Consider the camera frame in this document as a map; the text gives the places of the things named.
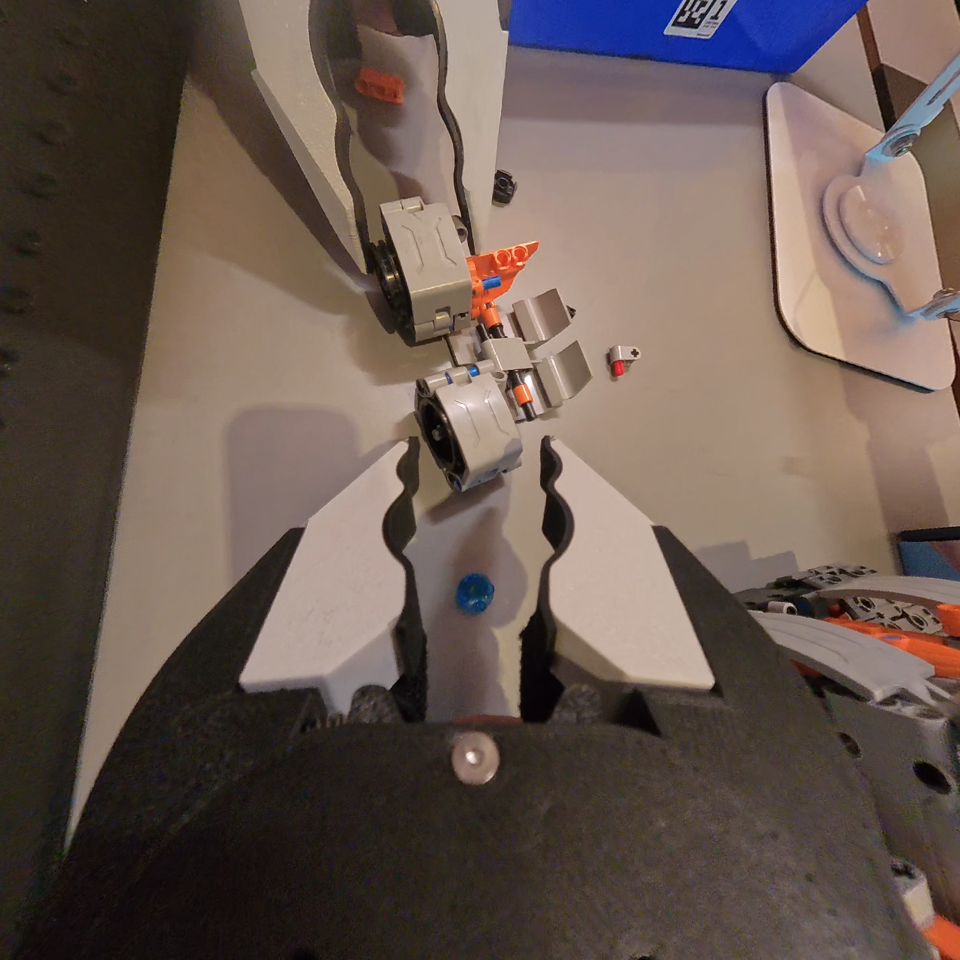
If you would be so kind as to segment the blue bin with tag label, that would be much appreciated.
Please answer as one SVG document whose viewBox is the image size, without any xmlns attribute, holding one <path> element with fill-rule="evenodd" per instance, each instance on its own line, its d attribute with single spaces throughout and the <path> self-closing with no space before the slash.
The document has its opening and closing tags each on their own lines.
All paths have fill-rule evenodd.
<svg viewBox="0 0 960 960">
<path fill-rule="evenodd" d="M 513 1 L 518 46 L 791 74 L 864 1 Z"/>
</svg>

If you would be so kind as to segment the grey orange brick wheel assembly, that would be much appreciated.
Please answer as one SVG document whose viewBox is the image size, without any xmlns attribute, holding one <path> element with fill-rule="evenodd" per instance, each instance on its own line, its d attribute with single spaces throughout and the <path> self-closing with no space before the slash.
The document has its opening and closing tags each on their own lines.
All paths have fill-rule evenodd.
<svg viewBox="0 0 960 960">
<path fill-rule="evenodd" d="M 383 240 L 373 256 L 382 292 L 415 343 L 447 342 L 445 370 L 487 362 L 505 373 L 519 421 L 560 408 L 592 381 L 582 344 L 562 343 L 572 319 L 558 289 L 506 302 L 538 240 L 469 255 L 444 203 L 407 198 L 380 212 Z"/>
</svg>

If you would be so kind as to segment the white document stand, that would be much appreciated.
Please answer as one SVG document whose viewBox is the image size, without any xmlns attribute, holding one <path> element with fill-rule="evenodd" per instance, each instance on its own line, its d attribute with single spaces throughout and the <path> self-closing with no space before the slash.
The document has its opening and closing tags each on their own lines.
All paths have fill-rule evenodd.
<svg viewBox="0 0 960 960">
<path fill-rule="evenodd" d="M 813 354 L 936 392 L 954 381 L 925 175 L 912 150 L 959 85 L 943 66 L 881 134 L 789 81 L 764 98 L 779 318 Z"/>
</svg>

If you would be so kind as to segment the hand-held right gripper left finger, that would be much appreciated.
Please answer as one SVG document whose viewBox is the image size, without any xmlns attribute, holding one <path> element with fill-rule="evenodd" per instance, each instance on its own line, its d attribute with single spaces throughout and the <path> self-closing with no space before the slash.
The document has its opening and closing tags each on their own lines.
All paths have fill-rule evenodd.
<svg viewBox="0 0 960 960">
<path fill-rule="evenodd" d="M 318 690 L 330 713 L 354 693 L 392 693 L 426 719 L 427 641 L 413 564 L 421 444 L 397 442 L 306 523 L 239 685 L 246 693 Z"/>
</svg>

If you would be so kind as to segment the dark blue toy box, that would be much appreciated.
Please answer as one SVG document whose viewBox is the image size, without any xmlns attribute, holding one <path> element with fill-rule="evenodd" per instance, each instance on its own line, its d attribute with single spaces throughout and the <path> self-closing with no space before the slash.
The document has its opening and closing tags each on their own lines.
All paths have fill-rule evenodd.
<svg viewBox="0 0 960 960">
<path fill-rule="evenodd" d="M 895 538 L 903 575 L 959 580 L 959 527 L 901 531 Z"/>
</svg>

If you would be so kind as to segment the small orange brick beam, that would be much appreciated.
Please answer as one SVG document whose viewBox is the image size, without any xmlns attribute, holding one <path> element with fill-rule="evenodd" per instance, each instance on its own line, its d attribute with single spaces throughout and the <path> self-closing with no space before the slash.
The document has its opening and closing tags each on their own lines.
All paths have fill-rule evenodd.
<svg viewBox="0 0 960 960">
<path fill-rule="evenodd" d="M 404 103 L 406 84 L 397 74 L 362 66 L 354 78 L 354 89 L 368 99 L 400 106 Z"/>
</svg>

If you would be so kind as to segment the small grey brick hinge assembly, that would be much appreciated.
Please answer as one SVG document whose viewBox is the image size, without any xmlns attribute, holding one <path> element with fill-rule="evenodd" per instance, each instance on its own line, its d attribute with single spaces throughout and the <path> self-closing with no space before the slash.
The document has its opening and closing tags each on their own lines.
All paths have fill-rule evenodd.
<svg viewBox="0 0 960 960">
<path fill-rule="evenodd" d="M 503 391 L 507 375 L 488 362 L 452 366 L 415 382 L 421 437 L 450 489 L 462 493 L 521 462 L 522 439 Z"/>
</svg>

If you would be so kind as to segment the black dimpled cushion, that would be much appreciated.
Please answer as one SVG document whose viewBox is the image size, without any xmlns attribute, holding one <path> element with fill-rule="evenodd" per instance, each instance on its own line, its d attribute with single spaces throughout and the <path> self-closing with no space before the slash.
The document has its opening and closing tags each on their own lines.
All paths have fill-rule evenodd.
<svg viewBox="0 0 960 960">
<path fill-rule="evenodd" d="M 74 795 L 197 2 L 2 2 L 2 958 Z"/>
</svg>

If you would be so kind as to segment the grey orange tracked brick robot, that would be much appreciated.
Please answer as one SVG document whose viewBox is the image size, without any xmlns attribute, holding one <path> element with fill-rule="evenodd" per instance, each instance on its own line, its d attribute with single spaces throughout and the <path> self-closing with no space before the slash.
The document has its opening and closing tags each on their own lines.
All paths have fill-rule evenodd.
<svg viewBox="0 0 960 960">
<path fill-rule="evenodd" d="M 821 699 L 852 754 L 934 954 L 958 958 L 958 581 L 825 566 L 739 601 Z"/>
</svg>

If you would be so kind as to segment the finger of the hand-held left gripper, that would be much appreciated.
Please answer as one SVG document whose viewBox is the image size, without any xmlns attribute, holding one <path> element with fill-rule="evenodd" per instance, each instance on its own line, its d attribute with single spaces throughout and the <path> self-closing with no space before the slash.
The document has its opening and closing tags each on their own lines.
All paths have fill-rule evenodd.
<svg viewBox="0 0 960 960">
<path fill-rule="evenodd" d="M 354 261 L 367 261 L 365 203 L 352 127 L 323 49 L 330 2 L 241 1 L 251 76 L 324 215 Z"/>
<path fill-rule="evenodd" d="M 432 1 L 437 104 L 453 146 L 453 190 L 474 255 L 484 248 L 497 172 L 509 34 L 497 1 Z"/>
</svg>

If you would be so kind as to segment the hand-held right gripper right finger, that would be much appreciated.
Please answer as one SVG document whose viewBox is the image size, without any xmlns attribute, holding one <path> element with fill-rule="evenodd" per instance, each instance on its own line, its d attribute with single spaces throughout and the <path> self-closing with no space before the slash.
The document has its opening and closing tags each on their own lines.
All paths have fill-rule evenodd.
<svg viewBox="0 0 960 960">
<path fill-rule="evenodd" d="M 550 554 L 520 635 L 520 717 L 655 724 L 648 690 L 710 691 L 714 672 L 654 522 L 562 441 L 539 450 Z"/>
</svg>

